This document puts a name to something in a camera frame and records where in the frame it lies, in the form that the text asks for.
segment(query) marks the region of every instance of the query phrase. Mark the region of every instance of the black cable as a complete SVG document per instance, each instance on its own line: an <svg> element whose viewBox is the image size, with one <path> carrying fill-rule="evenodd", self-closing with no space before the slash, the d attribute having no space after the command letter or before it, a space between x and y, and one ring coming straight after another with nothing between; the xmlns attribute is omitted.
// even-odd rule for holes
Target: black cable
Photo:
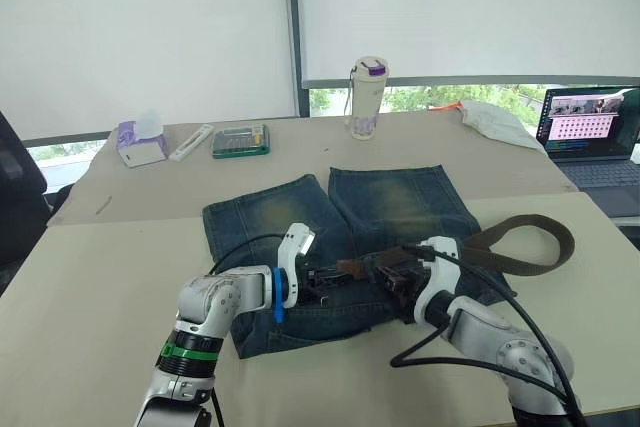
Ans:
<svg viewBox="0 0 640 427"><path fill-rule="evenodd" d="M220 409L220 403L218 402L218 396L216 395L216 388L211 388L211 402L213 402L213 409L216 411L216 419L218 419L218 427L224 427L224 420L222 420L222 409Z"/></svg>
<svg viewBox="0 0 640 427"><path fill-rule="evenodd" d="M558 374L558 377L560 378L560 383L562 384L562 387L563 387L563 389L565 391L566 404L568 406L567 410L569 411L569 417L571 419L571 422L576 426L580 426L580 427L586 427L587 426L586 420L585 420L584 416L582 415L582 412L580 412L580 407L578 406L578 401L577 401L577 399L575 397L575 393L573 392L573 388L571 387L571 383L569 382L567 374L564 371L564 369L562 367L562 364L560 363L560 360L558 360L558 357L556 356L555 352L551 348L551 345L547 341L547 339L544 336L544 334L542 333L542 331L540 331L540 329L538 328L536 323L529 316L529 314L527 314L527 312L518 303L518 301L515 300L515 298L513 297L513 294L511 293L511 291L509 289L507 289L504 286L502 286L499 283L497 283L494 279L489 277L487 274L485 274L483 271L481 271L477 267L474 267L474 266L472 266L470 264L462 262L462 261L460 261L459 259L457 259L455 257L451 257L451 256L449 256L447 254L442 253L442 252L437 252L434 249L431 249L431 248L428 248L428 247L410 245L410 246L406 246L406 248L407 248L408 251L413 252L414 254L415 253L422 253L422 254L427 254L427 255L435 255L436 257L440 257L442 259L448 260L449 262L452 262L452 263L460 266L461 268L463 268L467 272L469 272L472 275L474 275L475 277L479 278L481 281L483 281L489 287L491 287L492 289L497 291L509 303L509 305L511 305L511 307L513 307L513 309L520 315L520 317L522 317L522 319L525 321L527 326L531 329L533 334L536 336L536 338L538 339L538 341L542 345L542 348L546 351L547 355L549 356L549 360L553 364L553 367L555 368L555 370L556 370L556 372Z"/></svg>
<svg viewBox="0 0 640 427"><path fill-rule="evenodd" d="M229 257L234 252L240 250L242 247L244 247L246 245L249 245L251 242L255 242L256 240L268 239L268 238L271 238L271 237L277 237L279 239L284 239L284 234L262 234L262 235L257 235L255 237L250 238L249 240L246 240L246 241L242 242L241 244L236 245L233 249L229 250L226 254L224 254L222 257L220 257L220 260L218 260L215 263L215 265L213 267L211 267L211 270L209 271L209 275L213 275L213 273L218 270L218 267L220 267L220 264L222 264L222 262L224 262L227 259L227 257Z"/></svg>
<svg viewBox="0 0 640 427"><path fill-rule="evenodd" d="M494 372L500 372L501 374L510 375L511 377L515 377L516 379L524 380L525 382L529 382L530 384L534 384L547 392L558 397L562 402L567 402L567 396L560 392L555 387L543 382L540 379L536 379L530 375L522 374L520 372L516 372L515 370L508 369L506 367L502 367L500 365L494 365L489 362L482 362L479 360L471 360L471 359L460 359L457 357L430 357L430 358L419 358L419 359L407 359L408 356L416 352L418 349L424 347L428 343L440 337L445 330L447 330L449 326L443 325L439 327L435 332L426 337L425 339L418 342L413 347L408 348L404 352L399 353L393 359L391 359L391 367L399 368L399 367L410 367L412 365L433 365L433 364L452 364L452 365L466 365L469 367L478 367L480 369L493 370Z"/></svg>

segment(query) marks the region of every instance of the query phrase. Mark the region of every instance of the laptop screen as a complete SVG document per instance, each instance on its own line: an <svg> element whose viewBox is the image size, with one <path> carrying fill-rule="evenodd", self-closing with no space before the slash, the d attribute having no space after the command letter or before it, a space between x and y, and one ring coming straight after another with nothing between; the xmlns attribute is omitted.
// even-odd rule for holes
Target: laptop screen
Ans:
<svg viewBox="0 0 640 427"><path fill-rule="evenodd" d="M536 139L552 159L629 158L640 131L640 87L547 90Z"/></svg>

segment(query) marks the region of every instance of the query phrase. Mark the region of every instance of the laptop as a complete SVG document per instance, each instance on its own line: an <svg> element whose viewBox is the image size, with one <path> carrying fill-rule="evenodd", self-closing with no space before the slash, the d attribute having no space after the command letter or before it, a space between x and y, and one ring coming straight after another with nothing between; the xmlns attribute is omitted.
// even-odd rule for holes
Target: laptop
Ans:
<svg viewBox="0 0 640 427"><path fill-rule="evenodd" d="M547 90L536 139L609 217L640 216L640 87Z"/></svg>

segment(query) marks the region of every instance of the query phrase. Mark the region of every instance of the laptop keyboard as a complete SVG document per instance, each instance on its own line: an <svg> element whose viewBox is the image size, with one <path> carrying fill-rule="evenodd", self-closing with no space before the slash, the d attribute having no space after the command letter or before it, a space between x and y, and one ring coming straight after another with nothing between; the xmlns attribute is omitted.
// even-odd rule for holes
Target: laptop keyboard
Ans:
<svg viewBox="0 0 640 427"><path fill-rule="evenodd" d="M640 166L633 162L559 167L580 188L640 186Z"/></svg>

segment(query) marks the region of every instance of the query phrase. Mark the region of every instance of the white bottle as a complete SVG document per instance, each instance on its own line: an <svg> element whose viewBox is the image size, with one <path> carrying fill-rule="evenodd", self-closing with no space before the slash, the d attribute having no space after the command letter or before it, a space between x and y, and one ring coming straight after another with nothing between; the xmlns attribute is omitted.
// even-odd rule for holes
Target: white bottle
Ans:
<svg viewBox="0 0 640 427"><path fill-rule="evenodd" d="M381 57L361 57L352 69L352 76L351 135L368 140L375 132L389 65Z"/></svg>

